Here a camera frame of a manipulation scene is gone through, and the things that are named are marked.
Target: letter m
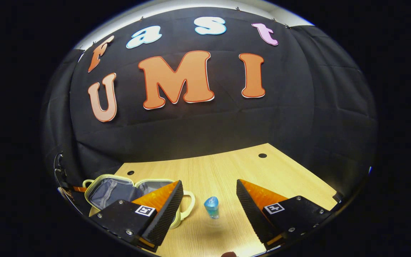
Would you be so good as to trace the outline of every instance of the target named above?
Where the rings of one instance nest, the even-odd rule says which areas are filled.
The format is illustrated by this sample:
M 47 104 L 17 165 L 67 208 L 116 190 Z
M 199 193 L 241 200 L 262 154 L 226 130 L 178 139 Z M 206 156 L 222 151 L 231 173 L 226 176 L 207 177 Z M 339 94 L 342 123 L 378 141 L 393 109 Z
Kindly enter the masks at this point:
M 147 100 L 145 109 L 161 108 L 166 100 L 159 95 L 160 87 L 171 103 L 176 104 L 186 82 L 186 93 L 183 100 L 188 103 L 210 101 L 215 95 L 209 89 L 207 79 L 207 60 L 210 53 L 206 51 L 187 52 L 176 71 L 161 56 L 145 59 L 139 63 L 144 71 Z

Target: small blue bottle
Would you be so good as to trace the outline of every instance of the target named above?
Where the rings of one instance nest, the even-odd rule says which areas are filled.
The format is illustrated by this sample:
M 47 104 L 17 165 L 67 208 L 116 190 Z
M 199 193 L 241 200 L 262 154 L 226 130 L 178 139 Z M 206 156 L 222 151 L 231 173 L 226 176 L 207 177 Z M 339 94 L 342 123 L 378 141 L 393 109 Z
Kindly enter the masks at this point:
M 207 213 L 209 213 L 210 218 L 216 219 L 220 218 L 220 215 L 218 213 L 218 198 L 215 196 L 210 197 L 207 199 L 204 203 L 204 207 L 207 210 Z

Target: orange letter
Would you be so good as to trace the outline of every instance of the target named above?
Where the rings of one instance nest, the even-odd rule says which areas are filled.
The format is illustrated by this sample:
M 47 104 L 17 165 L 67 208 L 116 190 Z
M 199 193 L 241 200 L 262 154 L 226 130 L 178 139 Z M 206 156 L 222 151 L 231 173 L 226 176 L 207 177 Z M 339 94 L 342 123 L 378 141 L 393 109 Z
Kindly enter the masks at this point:
M 245 98 L 263 97 L 266 94 L 266 90 L 261 85 L 263 57 L 256 54 L 240 54 L 239 59 L 245 66 L 245 88 L 242 90 L 242 96 Z
M 114 80 L 116 77 L 117 74 L 110 73 L 102 80 L 104 88 L 106 89 L 107 104 L 109 105 L 109 107 L 105 111 L 101 108 L 101 104 L 99 103 L 99 82 L 94 83 L 88 88 L 88 94 L 90 95 L 91 101 L 91 108 L 93 109 L 93 113 L 95 114 L 96 119 L 100 120 L 101 122 L 111 121 L 117 114 L 117 101 L 115 99 L 114 91 Z
M 112 40 L 114 40 L 114 36 L 109 37 L 108 39 L 106 39 L 106 41 L 96 47 L 96 49 L 93 51 L 93 59 L 91 59 L 91 64 L 88 68 L 88 72 L 92 71 L 96 66 L 98 66 L 98 63 L 100 61 L 99 57 L 104 54 L 107 49 L 107 44 L 112 42 Z
M 166 100 L 159 96 L 158 86 L 161 87 L 169 101 L 176 104 L 185 81 L 184 101 L 193 103 L 212 100 L 215 95 L 210 91 L 207 79 L 209 58 L 210 53 L 206 51 L 187 52 L 178 65 L 177 71 L 173 71 L 161 56 L 140 62 L 139 68 L 144 70 L 147 92 L 144 108 L 147 110 L 161 108 L 166 103 Z

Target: table surface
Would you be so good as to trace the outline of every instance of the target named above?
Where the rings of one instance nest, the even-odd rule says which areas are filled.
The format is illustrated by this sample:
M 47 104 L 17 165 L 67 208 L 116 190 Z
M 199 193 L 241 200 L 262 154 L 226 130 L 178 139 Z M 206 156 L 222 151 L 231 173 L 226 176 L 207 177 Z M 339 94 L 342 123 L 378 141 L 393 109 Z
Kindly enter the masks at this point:
M 267 157 L 260 158 L 260 153 Z M 337 204 L 332 187 L 268 143 L 209 156 L 124 163 L 115 174 L 135 183 L 147 178 L 181 180 L 184 190 L 193 192 L 196 203 L 191 214 L 168 231 L 155 253 L 162 257 L 220 257 L 225 252 L 249 257 L 266 250 L 236 195 L 237 179 L 287 198 L 302 195 L 327 210 Z M 209 218 L 204 208 L 204 202 L 212 196 L 219 201 L 220 218 L 216 220 Z M 189 197 L 184 197 L 181 210 L 189 203 Z M 90 216 L 95 213 L 92 208 Z

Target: white ceiling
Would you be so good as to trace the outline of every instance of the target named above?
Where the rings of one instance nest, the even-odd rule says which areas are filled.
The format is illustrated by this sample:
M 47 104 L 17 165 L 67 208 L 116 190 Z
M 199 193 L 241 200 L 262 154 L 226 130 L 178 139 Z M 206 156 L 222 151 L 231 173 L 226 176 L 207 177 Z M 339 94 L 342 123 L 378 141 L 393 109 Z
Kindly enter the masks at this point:
M 263 0 L 152 0 L 130 10 L 123 11 L 118 16 L 111 18 L 81 40 L 75 46 L 75 49 L 86 50 L 93 45 L 93 42 L 99 41 L 113 31 L 140 20 L 142 16 L 147 18 L 166 11 L 190 7 L 222 7 L 230 9 L 239 7 L 242 11 L 269 19 L 274 18 L 276 21 L 288 26 L 313 25 L 294 13 Z

